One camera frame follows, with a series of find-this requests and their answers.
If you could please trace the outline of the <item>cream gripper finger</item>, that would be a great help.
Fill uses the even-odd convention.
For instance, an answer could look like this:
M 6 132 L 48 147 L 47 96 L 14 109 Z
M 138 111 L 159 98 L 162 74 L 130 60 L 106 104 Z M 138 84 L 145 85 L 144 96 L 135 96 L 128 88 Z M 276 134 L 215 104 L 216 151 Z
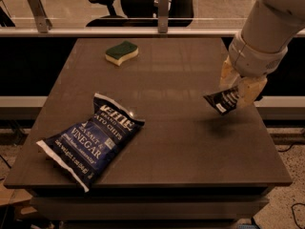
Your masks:
M 232 87 L 235 87 L 238 84 L 239 80 L 240 80 L 240 74 L 233 67 L 230 57 L 227 56 L 221 68 L 219 88 L 221 90 L 230 89 Z
M 244 108 L 254 103 L 267 84 L 267 76 L 243 77 L 238 85 L 237 107 Z

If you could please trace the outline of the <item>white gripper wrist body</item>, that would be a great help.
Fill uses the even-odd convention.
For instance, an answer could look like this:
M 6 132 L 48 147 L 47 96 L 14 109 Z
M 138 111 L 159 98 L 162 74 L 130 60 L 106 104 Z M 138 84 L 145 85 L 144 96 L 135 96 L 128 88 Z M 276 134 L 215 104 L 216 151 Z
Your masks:
M 274 72 L 287 51 L 288 47 L 272 53 L 256 51 L 238 32 L 229 46 L 229 58 L 241 76 L 259 77 Z

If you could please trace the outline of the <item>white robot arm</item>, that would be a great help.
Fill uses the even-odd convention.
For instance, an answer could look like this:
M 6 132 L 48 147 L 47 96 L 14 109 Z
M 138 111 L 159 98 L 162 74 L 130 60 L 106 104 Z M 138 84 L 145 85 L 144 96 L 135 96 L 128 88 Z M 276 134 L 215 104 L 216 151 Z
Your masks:
M 292 38 L 305 28 L 305 0 L 256 0 L 224 61 L 218 107 L 244 108 L 254 103 L 288 51 Z

